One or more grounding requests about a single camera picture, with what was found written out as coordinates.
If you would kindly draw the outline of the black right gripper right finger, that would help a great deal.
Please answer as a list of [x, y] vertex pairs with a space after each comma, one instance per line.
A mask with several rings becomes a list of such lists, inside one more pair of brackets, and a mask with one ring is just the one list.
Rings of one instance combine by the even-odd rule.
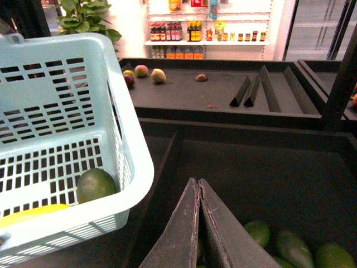
[[200, 188], [201, 241], [207, 267], [280, 267], [255, 242], [205, 179]]

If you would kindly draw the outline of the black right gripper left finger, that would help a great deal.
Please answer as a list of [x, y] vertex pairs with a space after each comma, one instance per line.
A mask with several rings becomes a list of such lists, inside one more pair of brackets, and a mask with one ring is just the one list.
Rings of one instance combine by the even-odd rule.
[[200, 188], [188, 180], [171, 217], [140, 267], [196, 267]]

